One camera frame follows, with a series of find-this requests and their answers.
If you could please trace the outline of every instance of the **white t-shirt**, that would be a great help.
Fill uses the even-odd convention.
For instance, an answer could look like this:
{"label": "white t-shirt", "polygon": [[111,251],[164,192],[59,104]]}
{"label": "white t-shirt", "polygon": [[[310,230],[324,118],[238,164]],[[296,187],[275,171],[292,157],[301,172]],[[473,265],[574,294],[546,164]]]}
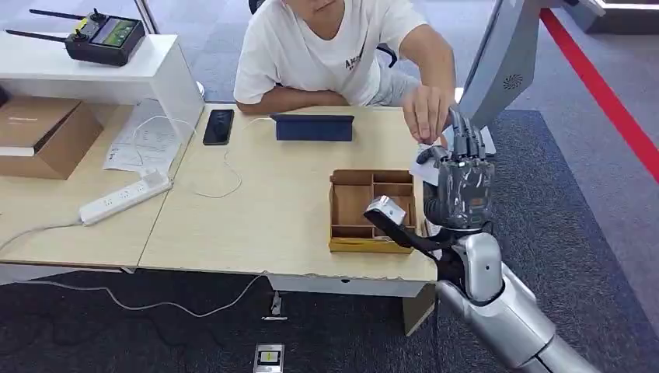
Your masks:
{"label": "white t-shirt", "polygon": [[318,37],[281,0],[266,0],[249,21],[234,97],[259,103],[275,84],[305,91],[332,90],[350,105],[366,105],[380,86],[375,48],[399,55],[405,36],[424,24],[408,0],[344,0],[339,32]]}

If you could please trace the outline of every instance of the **man's arm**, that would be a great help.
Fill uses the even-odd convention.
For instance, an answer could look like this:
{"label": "man's arm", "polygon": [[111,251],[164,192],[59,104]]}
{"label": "man's arm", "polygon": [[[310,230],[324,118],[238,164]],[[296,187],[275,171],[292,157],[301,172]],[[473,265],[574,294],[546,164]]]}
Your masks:
{"label": "man's arm", "polygon": [[405,121],[414,138],[432,144],[444,130],[448,107],[455,103],[453,50],[432,27],[420,25],[405,36],[400,53],[419,67],[422,84],[405,99]]}
{"label": "man's arm", "polygon": [[268,114],[300,109],[308,106],[347,106],[348,102],[333,91],[301,91],[299,89],[275,86],[266,92],[259,103],[236,102],[243,113]]}

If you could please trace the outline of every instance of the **cardboard organizer tray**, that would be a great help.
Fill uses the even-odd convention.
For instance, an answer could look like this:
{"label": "cardboard organizer tray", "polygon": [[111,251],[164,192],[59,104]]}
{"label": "cardboard organizer tray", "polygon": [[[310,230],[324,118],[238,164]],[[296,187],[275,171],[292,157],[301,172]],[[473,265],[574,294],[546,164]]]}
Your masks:
{"label": "cardboard organizer tray", "polygon": [[406,212],[403,224],[417,227],[413,177],[407,170],[338,169],[330,178],[332,252],[405,253],[364,217],[364,210],[375,197],[386,195]]}

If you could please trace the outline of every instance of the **black office chair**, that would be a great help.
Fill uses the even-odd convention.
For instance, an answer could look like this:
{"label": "black office chair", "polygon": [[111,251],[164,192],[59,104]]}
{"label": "black office chair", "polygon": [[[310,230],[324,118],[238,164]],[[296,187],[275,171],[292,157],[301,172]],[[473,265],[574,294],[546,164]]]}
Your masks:
{"label": "black office chair", "polygon": [[[249,11],[254,14],[256,13],[256,10],[265,2],[266,0],[249,0]],[[392,61],[389,63],[389,68],[392,68],[394,64],[398,61],[398,56],[396,56],[396,53],[394,53],[389,47],[387,47],[387,44],[380,44],[378,45],[378,49],[380,51],[383,51],[387,53],[391,58]]]}

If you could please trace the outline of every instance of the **controller screen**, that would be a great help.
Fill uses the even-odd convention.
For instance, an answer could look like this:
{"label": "controller screen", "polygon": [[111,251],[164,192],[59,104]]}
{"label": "controller screen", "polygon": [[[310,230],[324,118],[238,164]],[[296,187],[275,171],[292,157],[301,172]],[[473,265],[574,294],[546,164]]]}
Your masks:
{"label": "controller screen", "polygon": [[103,28],[92,39],[94,44],[121,47],[135,28],[135,21],[110,17]]}

